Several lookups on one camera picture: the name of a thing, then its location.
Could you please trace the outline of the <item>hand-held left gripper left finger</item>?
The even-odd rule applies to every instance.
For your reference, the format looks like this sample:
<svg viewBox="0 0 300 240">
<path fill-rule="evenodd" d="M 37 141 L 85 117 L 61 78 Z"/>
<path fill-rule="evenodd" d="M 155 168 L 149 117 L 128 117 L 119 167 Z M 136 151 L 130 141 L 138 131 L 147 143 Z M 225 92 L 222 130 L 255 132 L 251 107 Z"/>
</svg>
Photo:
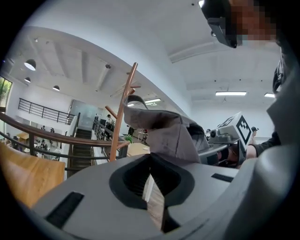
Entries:
<svg viewBox="0 0 300 240">
<path fill-rule="evenodd" d="M 162 235 L 146 210 L 121 203 L 109 186 L 111 174 L 137 160 L 126 157 L 85 168 L 41 197 L 32 210 L 41 217 L 50 212 L 71 192 L 83 199 L 62 230 L 89 240 L 144 240 Z"/>
</svg>

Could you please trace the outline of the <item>person's right hand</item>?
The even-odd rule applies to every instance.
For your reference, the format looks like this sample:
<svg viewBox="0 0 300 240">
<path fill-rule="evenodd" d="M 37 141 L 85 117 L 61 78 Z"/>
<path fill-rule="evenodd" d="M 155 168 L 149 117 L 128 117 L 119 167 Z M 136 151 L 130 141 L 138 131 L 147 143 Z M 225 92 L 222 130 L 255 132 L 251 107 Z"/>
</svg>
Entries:
<svg viewBox="0 0 300 240">
<path fill-rule="evenodd" d="M 217 153 L 218 166 L 239 168 L 239 147 L 237 144 L 232 144 L 228 148 L 225 148 Z"/>
</svg>

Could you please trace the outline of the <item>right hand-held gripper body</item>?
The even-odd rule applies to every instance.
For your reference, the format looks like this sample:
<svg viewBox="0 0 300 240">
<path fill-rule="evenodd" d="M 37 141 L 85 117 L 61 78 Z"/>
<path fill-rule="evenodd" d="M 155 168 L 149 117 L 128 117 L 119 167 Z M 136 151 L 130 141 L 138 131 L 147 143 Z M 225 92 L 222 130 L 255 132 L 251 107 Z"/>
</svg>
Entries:
<svg viewBox="0 0 300 240">
<path fill-rule="evenodd" d="M 251 128 L 242 112 L 239 112 L 227 118 L 216 129 L 211 130 L 209 143 L 234 144 L 238 142 L 242 152 L 245 153 L 251 134 Z"/>
</svg>

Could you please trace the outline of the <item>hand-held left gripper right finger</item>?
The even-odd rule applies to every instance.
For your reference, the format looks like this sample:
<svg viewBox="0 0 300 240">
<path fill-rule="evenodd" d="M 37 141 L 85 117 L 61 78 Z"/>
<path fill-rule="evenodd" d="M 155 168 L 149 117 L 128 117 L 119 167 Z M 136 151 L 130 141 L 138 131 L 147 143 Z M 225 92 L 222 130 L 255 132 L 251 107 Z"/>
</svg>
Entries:
<svg viewBox="0 0 300 240">
<path fill-rule="evenodd" d="M 216 207 L 216 203 L 237 171 L 154 153 L 150 165 L 150 173 L 164 199 L 162 233 L 154 239 L 222 239 L 225 210 Z"/>
</svg>

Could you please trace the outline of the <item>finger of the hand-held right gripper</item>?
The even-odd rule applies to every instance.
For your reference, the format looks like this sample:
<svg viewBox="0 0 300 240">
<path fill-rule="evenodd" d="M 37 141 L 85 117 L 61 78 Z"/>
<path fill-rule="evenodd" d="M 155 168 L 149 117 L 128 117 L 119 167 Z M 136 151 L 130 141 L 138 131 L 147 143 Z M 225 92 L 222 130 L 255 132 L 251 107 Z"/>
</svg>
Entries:
<svg viewBox="0 0 300 240">
<path fill-rule="evenodd" d="M 202 164 L 215 165 L 218 163 L 218 147 L 219 144 L 210 144 L 209 148 L 198 152 L 199 159 Z"/>
</svg>

